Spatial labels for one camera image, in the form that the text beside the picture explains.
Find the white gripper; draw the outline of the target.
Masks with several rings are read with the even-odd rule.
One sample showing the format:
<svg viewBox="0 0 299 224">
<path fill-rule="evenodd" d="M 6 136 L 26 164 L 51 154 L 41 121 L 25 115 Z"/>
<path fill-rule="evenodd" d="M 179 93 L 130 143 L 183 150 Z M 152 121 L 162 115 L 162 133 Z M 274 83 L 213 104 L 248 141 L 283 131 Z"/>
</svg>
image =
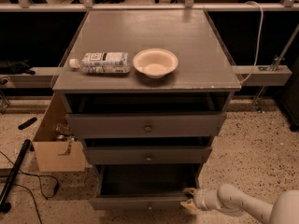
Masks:
<svg viewBox="0 0 299 224">
<path fill-rule="evenodd" d="M 195 211 L 197 206 L 202 211 L 210 211 L 217 207 L 218 196 L 215 189 L 186 188 L 183 193 L 193 195 L 193 200 L 180 203 L 188 210 Z"/>
</svg>

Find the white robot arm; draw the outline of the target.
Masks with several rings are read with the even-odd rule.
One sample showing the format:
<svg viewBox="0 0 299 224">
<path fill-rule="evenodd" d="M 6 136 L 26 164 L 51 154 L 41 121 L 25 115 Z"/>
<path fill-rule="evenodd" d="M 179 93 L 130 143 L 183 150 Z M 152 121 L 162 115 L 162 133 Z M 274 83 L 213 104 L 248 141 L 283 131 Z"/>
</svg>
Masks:
<svg viewBox="0 0 299 224">
<path fill-rule="evenodd" d="M 216 210 L 232 217 L 247 213 L 261 224 L 299 224 L 298 189 L 281 193 L 273 204 L 249 196 L 231 184 L 217 189 L 186 188 L 183 192 L 192 196 L 180 203 L 186 209 Z"/>
</svg>

